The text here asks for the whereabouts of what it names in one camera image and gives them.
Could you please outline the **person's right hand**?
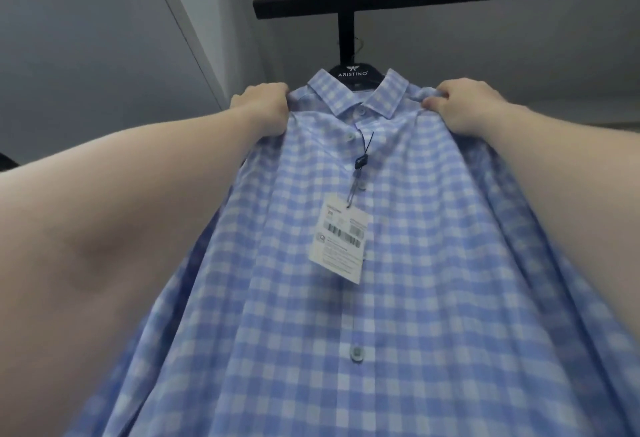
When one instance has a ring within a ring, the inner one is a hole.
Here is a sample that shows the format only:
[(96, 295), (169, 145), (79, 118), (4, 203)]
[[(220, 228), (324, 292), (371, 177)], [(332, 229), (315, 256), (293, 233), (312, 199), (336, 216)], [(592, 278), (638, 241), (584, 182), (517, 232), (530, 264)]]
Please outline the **person's right hand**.
[(484, 81), (463, 77), (443, 83), (451, 83), (449, 100), (441, 111), (433, 112), (455, 134), (484, 137), (493, 121), (511, 105)]

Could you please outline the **person's left hand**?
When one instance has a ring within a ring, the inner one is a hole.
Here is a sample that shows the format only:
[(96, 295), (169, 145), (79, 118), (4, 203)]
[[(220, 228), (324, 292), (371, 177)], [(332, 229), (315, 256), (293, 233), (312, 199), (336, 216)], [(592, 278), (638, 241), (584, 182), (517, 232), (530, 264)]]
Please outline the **person's left hand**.
[(239, 95), (231, 98), (230, 109), (237, 109), (249, 118), (260, 138), (285, 133), (290, 116), (287, 95), (285, 99), (271, 102), (240, 102)]

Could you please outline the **blue white checked shirt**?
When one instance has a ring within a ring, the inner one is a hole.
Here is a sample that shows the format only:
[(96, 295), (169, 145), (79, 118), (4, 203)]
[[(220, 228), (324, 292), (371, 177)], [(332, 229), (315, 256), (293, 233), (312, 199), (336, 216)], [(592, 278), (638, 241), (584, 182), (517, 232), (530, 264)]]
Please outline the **blue white checked shirt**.
[[(434, 93), (290, 93), (65, 437), (640, 437), (640, 346)], [(373, 218), (359, 285), (308, 258), (329, 193)]]

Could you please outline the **person's left forearm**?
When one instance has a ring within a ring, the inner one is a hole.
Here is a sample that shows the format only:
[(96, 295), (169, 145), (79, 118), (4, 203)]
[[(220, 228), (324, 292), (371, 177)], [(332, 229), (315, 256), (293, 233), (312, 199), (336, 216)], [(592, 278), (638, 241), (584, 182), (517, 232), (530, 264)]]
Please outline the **person's left forearm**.
[(260, 139), (229, 109), (0, 174), (0, 437), (65, 432)]

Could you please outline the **person's right forearm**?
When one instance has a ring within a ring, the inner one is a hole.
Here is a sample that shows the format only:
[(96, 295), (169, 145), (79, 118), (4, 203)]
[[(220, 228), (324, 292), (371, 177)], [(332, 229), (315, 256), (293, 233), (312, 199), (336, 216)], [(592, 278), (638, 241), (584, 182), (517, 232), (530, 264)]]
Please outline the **person's right forearm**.
[(640, 343), (640, 133), (494, 101), (482, 135), (551, 238)]

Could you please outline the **black clothes hanger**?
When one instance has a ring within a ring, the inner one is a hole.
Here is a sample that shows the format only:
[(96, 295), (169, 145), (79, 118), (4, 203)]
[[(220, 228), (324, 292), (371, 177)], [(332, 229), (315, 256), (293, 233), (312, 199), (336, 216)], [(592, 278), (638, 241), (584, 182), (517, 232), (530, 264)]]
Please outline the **black clothes hanger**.
[(385, 75), (368, 63), (352, 63), (334, 66), (329, 73), (353, 92), (377, 89)]

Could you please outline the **white paper price tag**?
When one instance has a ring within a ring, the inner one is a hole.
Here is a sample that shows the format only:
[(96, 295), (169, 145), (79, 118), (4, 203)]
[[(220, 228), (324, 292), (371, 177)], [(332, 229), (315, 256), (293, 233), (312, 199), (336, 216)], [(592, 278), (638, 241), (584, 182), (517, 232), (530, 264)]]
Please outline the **white paper price tag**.
[(371, 239), (372, 215), (336, 193), (324, 197), (308, 258), (320, 267), (359, 285), (365, 247)]

